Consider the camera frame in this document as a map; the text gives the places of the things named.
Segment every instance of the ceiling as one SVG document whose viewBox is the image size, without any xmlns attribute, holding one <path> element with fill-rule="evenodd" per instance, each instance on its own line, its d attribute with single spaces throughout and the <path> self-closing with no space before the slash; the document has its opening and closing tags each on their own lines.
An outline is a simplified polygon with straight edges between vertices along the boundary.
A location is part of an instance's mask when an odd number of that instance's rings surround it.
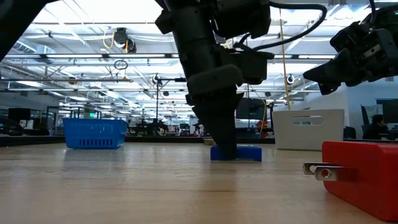
<svg viewBox="0 0 398 224">
<path fill-rule="evenodd" d="M 354 21 L 360 21 L 370 13 L 367 1 L 352 1 L 351 5 L 328 6 L 326 21 L 304 38 L 285 45 L 286 73 L 292 74 L 296 81 L 289 87 L 293 90 L 316 90 L 317 86 L 301 78 L 302 73 L 327 62 L 336 54 L 329 45 L 329 40 L 342 28 Z M 183 78 L 184 73 L 178 60 L 177 49 L 172 34 L 163 35 L 160 33 L 154 21 L 160 15 L 161 8 L 155 1 L 150 0 L 61 0 L 46 5 L 33 23 L 22 35 L 19 43 L 28 45 L 33 49 L 37 46 L 45 46 L 45 53 L 72 54 L 68 58 L 52 58 L 52 63 L 38 62 L 32 58 L 13 57 L 13 54 L 23 54 L 17 49 L 12 49 L 9 55 L 3 60 L 7 65 L 5 68 L 19 68 L 18 74 L 9 73 L 9 78 L 82 78 L 93 79 L 92 82 L 78 82 L 71 85 L 67 82 L 43 83 L 49 89 L 80 89 L 78 96 L 89 99 L 92 102 L 122 103 L 129 102 L 137 104 L 134 108 L 137 114 L 142 108 L 155 106 L 156 85 L 152 82 L 155 74 L 160 78 Z M 309 10 L 281 10 L 281 18 L 284 21 L 284 38 L 296 35 L 311 26 L 320 16 L 320 11 Z M 279 10 L 271 8 L 272 24 L 269 33 L 258 39 L 249 39 L 248 46 L 255 47 L 262 44 L 277 42 L 280 37 Z M 111 45 L 112 33 L 118 27 L 127 28 L 127 33 L 134 39 L 137 45 L 137 57 L 126 58 L 128 68 L 117 70 L 114 67 L 115 61 L 119 58 L 103 58 L 101 54 L 123 54 L 124 52 L 113 45 L 111 48 L 104 46 Z M 230 44 L 240 38 L 228 40 Z M 258 92 L 248 93 L 250 97 L 266 98 L 264 92 L 272 92 L 268 100 L 279 100 L 284 103 L 284 65 L 282 63 L 282 46 L 266 49 L 275 53 L 276 59 L 268 64 L 267 80 L 258 86 L 244 85 L 240 91 L 249 89 Z M 99 55 L 100 58 L 90 58 L 92 55 Z M 101 79 L 115 79 L 114 82 L 101 82 Z M 187 115 L 193 114 L 190 107 L 185 105 L 183 100 L 187 94 L 187 86 L 184 82 L 163 82 L 162 92 L 159 99 L 163 103 L 161 116 L 178 113 Z M 38 88 L 26 85 L 26 88 Z M 94 89 L 111 90 L 133 90 L 133 91 L 112 91 L 112 96 L 106 94 L 99 96 L 99 91 Z M 75 96 L 76 92 L 53 91 L 61 100 L 65 101 L 66 96 Z M 302 100 L 303 93 L 296 94 L 293 100 Z"/>
</svg>

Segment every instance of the white ceiling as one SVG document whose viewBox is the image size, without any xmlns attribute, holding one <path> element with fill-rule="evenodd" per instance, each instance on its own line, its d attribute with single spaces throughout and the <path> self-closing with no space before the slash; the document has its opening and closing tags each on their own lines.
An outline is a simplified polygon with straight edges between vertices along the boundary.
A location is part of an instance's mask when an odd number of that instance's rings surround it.
<svg viewBox="0 0 398 224">
<path fill-rule="evenodd" d="M 299 55 L 334 55 L 335 50 L 329 45 L 329 40 L 339 30 L 350 25 L 354 21 L 363 19 L 370 13 L 368 4 L 361 2 L 361 4 L 350 6 L 329 6 L 329 13 L 327 20 L 315 31 L 306 37 L 287 44 L 285 46 L 286 54 Z M 155 1 L 150 0 L 62 0 L 48 4 L 40 14 L 34 19 L 33 23 L 24 32 L 21 41 L 35 44 L 46 45 L 54 49 L 57 54 L 105 54 L 105 47 L 103 44 L 104 32 L 106 37 L 111 37 L 112 32 L 117 27 L 126 27 L 128 34 L 133 37 L 137 45 L 137 53 L 141 54 L 155 54 L 155 53 L 177 53 L 172 34 L 162 35 L 154 21 L 161 12 L 161 8 Z M 311 25 L 311 22 L 317 20 L 320 16 L 319 11 L 308 10 L 282 10 L 282 18 L 285 22 L 283 31 L 285 39 L 298 34 Z M 248 45 L 255 47 L 261 44 L 280 41 L 278 35 L 280 33 L 279 25 L 279 10 L 271 8 L 272 24 L 269 34 L 256 40 L 248 40 Z M 108 45 L 111 44 L 109 38 L 106 39 Z M 109 53 L 123 53 L 117 47 L 107 49 Z M 282 54 L 282 47 L 273 47 L 267 49 L 268 52 L 275 54 Z M 10 51 L 11 54 L 20 54 L 16 50 Z M 9 62 L 21 65 L 24 60 L 9 60 Z M 94 60 L 77 60 L 77 62 L 94 63 Z M 308 69 L 311 69 L 318 64 L 310 63 L 291 63 L 287 60 L 285 66 L 288 74 L 294 74 L 296 77 Z M 72 63 L 67 60 L 57 60 L 57 63 L 66 64 Z M 150 88 L 147 82 L 151 82 L 154 74 L 158 73 L 162 78 L 179 78 L 184 77 L 182 67 L 178 59 L 150 59 L 148 66 L 147 59 L 134 59 L 129 61 L 136 67 L 130 66 L 126 70 L 126 76 L 134 83 L 103 83 L 102 87 L 108 88 L 132 88 L 143 89 Z M 44 74 L 44 67 L 27 67 L 28 69 Z M 54 71 L 57 67 L 49 67 L 50 71 Z M 144 81 L 138 72 L 141 73 L 147 81 Z M 57 72 L 52 78 L 62 78 L 67 76 L 84 78 L 104 78 L 109 72 L 102 66 L 81 66 L 81 67 L 66 67 L 61 72 Z M 284 66 L 281 61 L 277 63 L 270 63 L 268 65 L 268 79 L 259 86 L 254 86 L 257 89 L 281 89 L 284 88 Z M 124 76 L 124 71 L 119 74 L 119 78 Z M 170 82 L 164 90 L 168 89 L 186 89 L 185 83 Z M 154 102 L 145 93 L 130 93 L 120 92 L 120 94 L 128 100 L 140 102 Z M 170 93 L 170 96 L 163 98 L 169 99 L 184 99 L 186 93 Z"/>
</svg>

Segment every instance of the wooden surface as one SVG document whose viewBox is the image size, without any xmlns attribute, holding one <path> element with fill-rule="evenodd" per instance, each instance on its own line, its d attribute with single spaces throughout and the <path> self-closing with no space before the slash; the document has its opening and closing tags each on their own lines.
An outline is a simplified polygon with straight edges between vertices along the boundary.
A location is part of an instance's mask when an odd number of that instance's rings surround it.
<svg viewBox="0 0 398 224">
<path fill-rule="evenodd" d="M 0 223 L 382 223 L 303 175 L 320 152 L 264 147 L 263 163 L 202 144 L 0 148 Z"/>
</svg>

